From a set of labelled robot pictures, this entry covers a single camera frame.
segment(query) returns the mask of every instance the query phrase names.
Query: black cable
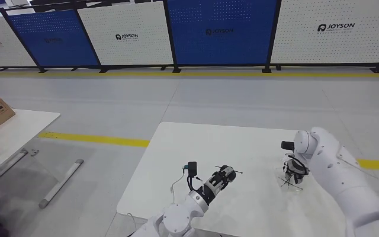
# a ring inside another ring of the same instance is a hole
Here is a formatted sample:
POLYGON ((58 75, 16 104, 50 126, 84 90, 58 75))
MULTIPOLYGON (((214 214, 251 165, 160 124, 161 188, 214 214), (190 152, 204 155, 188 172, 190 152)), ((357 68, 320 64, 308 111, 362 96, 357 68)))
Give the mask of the black cable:
POLYGON ((187 184, 190 191, 194 191, 194 187, 192 187, 192 178, 187 176, 187 184))
POLYGON ((300 174, 300 175, 307 175, 308 174, 307 173, 307 167, 305 166, 305 164, 303 164, 301 161, 299 161, 297 158, 295 158, 295 156, 288 155, 288 157, 294 159, 295 161, 297 161, 304 168, 305 174, 300 174))

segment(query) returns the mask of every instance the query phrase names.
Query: white panel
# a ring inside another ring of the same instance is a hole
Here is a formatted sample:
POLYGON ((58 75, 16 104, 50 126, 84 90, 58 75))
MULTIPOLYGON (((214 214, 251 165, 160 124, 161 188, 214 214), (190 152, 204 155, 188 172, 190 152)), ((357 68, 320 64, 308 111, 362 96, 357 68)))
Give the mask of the white panel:
POLYGON ((173 64, 163 2, 78 11, 102 65, 173 64))
POLYGON ((378 9, 378 0, 283 0, 271 62, 379 62, 378 9))
POLYGON ((0 17, 0 66, 36 66, 2 17, 0 17))

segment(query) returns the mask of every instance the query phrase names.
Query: black frame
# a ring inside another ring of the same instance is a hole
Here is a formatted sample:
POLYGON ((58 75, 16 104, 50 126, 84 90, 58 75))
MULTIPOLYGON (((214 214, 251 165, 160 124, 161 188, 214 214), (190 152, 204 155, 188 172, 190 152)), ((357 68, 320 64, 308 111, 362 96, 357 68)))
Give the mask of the black frame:
POLYGON ((281 6, 282 6, 282 0, 277 0, 277 4, 275 6, 275 12, 274 12, 274 20, 272 21, 273 24, 271 28, 271 37, 270 37, 270 44, 268 47, 266 65, 265 65, 265 68, 262 69, 263 73, 271 73, 271 69, 270 69, 271 56, 272 56, 272 51, 274 49, 275 36, 277 34, 281 6))
POLYGON ((264 68, 262 69, 262 73, 271 73, 270 66, 275 66, 278 71, 280 71, 282 66, 373 66, 374 68, 371 68, 371 70, 374 73, 379 73, 379 62, 378 63, 271 63, 271 56, 272 56, 272 51, 274 49, 274 43, 275 43, 275 35, 277 32, 277 27, 278 27, 278 21, 279 21, 279 16, 280 16, 280 9, 281 9, 281 3, 282 0, 277 0, 277 4, 275 7, 275 12, 274 12, 274 20, 273 20, 273 25, 272 25, 272 30, 271 30, 271 36, 270 36, 270 42, 269 42, 269 49, 268 49, 268 55, 267 55, 267 60, 266 63, 256 63, 256 64, 251 64, 251 63, 244 63, 244 64, 178 64, 177 59, 176 59, 176 52, 175 52, 175 43, 174 43, 174 38, 172 36, 172 27, 171 27, 171 20, 170 20, 170 15, 169 15, 169 9, 168 9, 168 0, 162 0, 163 1, 163 7, 165 10, 165 17, 166 17, 166 23, 167 23, 167 29, 168 29, 168 35, 169 35, 169 40, 170 40, 170 46, 171 46, 171 53, 172 53, 172 59, 173 59, 173 64, 167 64, 167 65, 102 65, 98 55, 94 49, 94 46, 92 44, 91 39, 89 38, 89 35, 87 33, 87 30, 84 27, 83 21, 80 18, 80 15, 78 13, 78 2, 98 2, 102 0, 83 0, 83 1, 77 1, 77 0, 67 0, 67 2, 61 2, 61 3, 56 3, 56 4, 46 4, 46 5, 33 5, 33 6, 27 6, 27 7, 17 7, 17 8, 11 8, 11 9, 4 9, 0 8, 1 14, 4 16, 4 19, 7 21, 8 25, 11 27, 12 31, 15 33, 21 44, 24 46, 32 60, 37 66, 0 66, 2 68, 0 71, 4 71, 8 68, 38 68, 40 70, 40 73, 46 72, 46 68, 72 68, 72 71, 77 70, 77 68, 89 68, 89 69, 100 69, 100 73, 105 73, 109 69, 129 69, 129 68, 160 68, 162 71, 166 69, 166 67, 173 66, 173 73, 180 73, 181 69, 179 67, 181 66, 228 66, 228 67, 240 67, 240 66, 263 66, 264 68), (83 32, 85 33, 87 40, 91 46, 91 49, 97 59, 98 65, 80 65, 80 66, 43 66, 39 65, 38 61, 35 59, 33 54, 30 52, 30 50, 26 47, 26 44, 23 42, 22 38, 20 35, 17 33, 15 30, 15 27, 13 26, 12 22, 10 22, 7 11, 12 11, 15 9, 28 9, 28 8, 38 8, 38 7, 46 7, 46 6, 58 6, 58 5, 68 5, 70 6, 74 11, 79 19, 79 22, 82 26, 83 32))

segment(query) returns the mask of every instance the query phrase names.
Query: blue panel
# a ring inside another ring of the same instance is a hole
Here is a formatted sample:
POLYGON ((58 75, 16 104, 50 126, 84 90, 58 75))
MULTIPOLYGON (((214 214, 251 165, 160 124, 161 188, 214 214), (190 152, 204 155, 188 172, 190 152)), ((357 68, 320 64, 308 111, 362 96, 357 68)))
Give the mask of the blue panel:
POLYGON ((73 10, 10 15, 9 18, 40 65, 98 65, 73 10))
POLYGON ((178 63, 265 63, 276 3, 168 0, 178 63))

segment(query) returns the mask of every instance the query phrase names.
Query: cardboard box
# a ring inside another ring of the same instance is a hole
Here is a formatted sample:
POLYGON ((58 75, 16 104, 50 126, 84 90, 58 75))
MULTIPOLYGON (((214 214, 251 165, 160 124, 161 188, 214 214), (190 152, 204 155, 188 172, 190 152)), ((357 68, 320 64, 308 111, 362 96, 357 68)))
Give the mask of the cardboard box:
POLYGON ((6 104, 4 100, 0 99, 0 125, 15 115, 16 113, 11 109, 11 107, 6 104))

